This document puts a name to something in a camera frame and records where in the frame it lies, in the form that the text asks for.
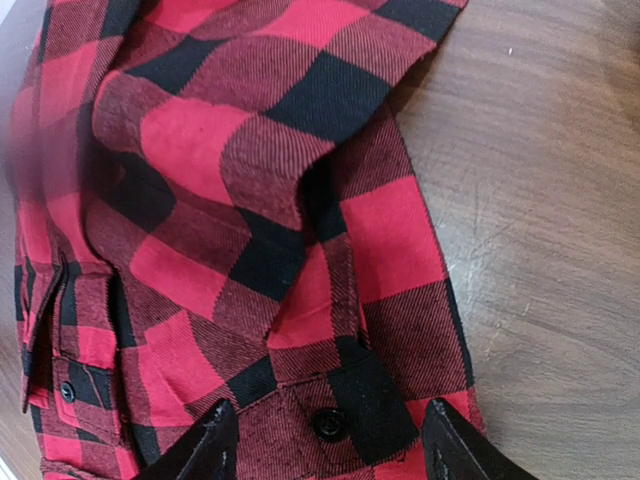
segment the shirt pocket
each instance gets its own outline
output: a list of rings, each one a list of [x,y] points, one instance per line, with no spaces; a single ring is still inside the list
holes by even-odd
[[[122,441],[117,341],[108,266],[64,263],[52,316],[53,398],[62,421],[111,445]]]

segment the black button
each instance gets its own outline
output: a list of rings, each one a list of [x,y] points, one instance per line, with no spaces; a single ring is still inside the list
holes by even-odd
[[[76,391],[69,382],[62,382],[62,385],[60,385],[60,393],[65,402],[73,403],[76,401]]]
[[[313,430],[325,442],[339,442],[347,436],[347,419],[340,410],[325,408],[313,416]]]

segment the wooden table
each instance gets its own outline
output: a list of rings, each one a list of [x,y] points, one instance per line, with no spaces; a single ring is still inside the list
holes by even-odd
[[[23,68],[36,10],[18,0],[0,29],[0,75],[7,58],[9,77]],[[471,0],[392,97],[489,436],[541,479],[640,477],[639,25],[633,0]],[[32,479],[9,203],[3,194],[0,452]]]

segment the red plaid fabric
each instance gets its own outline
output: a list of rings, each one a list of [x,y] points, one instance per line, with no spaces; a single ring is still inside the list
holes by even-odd
[[[241,479],[425,478],[436,396],[481,427],[384,104],[464,3],[49,0],[10,167],[46,479],[132,478],[220,398]]]

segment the black object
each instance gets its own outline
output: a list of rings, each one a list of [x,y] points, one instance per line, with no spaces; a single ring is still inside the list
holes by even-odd
[[[441,398],[427,406],[422,440],[429,480],[536,480]]]
[[[135,480],[235,480],[238,417],[220,400]]]
[[[76,391],[69,382],[62,382],[62,384],[60,384],[60,395],[62,395],[62,399],[67,403],[76,401]]]
[[[336,443],[347,436],[347,420],[340,410],[325,408],[313,417],[313,431],[328,443]]]

